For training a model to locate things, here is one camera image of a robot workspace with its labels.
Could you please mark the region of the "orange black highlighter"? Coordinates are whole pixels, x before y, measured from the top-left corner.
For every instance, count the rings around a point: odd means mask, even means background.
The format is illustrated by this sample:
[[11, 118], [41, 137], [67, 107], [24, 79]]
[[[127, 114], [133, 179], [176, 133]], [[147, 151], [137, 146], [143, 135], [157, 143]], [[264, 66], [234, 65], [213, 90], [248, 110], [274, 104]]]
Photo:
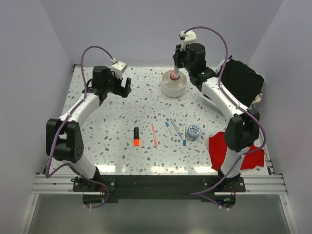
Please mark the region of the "orange black highlighter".
[[134, 146], [139, 146], [139, 128], [135, 127], [134, 128]]

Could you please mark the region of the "green pen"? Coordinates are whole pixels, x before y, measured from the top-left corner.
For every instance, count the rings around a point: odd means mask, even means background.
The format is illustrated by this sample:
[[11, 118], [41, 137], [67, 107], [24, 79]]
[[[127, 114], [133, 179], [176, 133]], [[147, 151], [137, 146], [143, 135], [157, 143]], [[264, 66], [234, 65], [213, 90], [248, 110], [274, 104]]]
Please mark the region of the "green pen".
[[175, 78], [179, 77], [179, 69], [177, 68], [177, 66], [174, 66], [174, 76]]

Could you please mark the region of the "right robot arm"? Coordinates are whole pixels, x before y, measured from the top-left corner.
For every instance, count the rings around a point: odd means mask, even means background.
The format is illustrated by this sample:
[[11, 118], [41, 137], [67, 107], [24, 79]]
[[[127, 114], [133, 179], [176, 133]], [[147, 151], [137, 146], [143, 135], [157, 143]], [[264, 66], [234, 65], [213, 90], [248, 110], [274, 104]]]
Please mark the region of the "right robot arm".
[[221, 112], [228, 123], [224, 133], [227, 150], [218, 170], [220, 177], [215, 185], [197, 192], [196, 195], [216, 188], [227, 192], [234, 186], [234, 182], [240, 178], [243, 159], [258, 139], [260, 128], [259, 112], [249, 109], [223, 85], [222, 72], [208, 67], [205, 56], [205, 47], [195, 42], [186, 46], [176, 45], [173, 55], [175, 67], [186, 69], [192, 85]]

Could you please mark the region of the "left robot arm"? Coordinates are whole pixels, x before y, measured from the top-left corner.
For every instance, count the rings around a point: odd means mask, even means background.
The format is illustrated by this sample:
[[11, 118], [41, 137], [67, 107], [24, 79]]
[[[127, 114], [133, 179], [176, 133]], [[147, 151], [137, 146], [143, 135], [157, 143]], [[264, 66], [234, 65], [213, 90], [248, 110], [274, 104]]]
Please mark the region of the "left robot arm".
[[111, 67], [95, 66], [92, 78], [85, 82], [85, 88], [71, 109], [57, 119], [46, 123], [46, 153], [49, 156], [46, 177], [50, 178], [52, 159], [62, 161], [78, 177], [74, 180], [89, 191], [106, 192], [98, 168], [84, 155], [81, 126], [89, 115], [96, 110], [109, 93], [126, 98], [131, 92], [131, 79], [124, 79], [127, 69], [124, 62], [117, 61]]

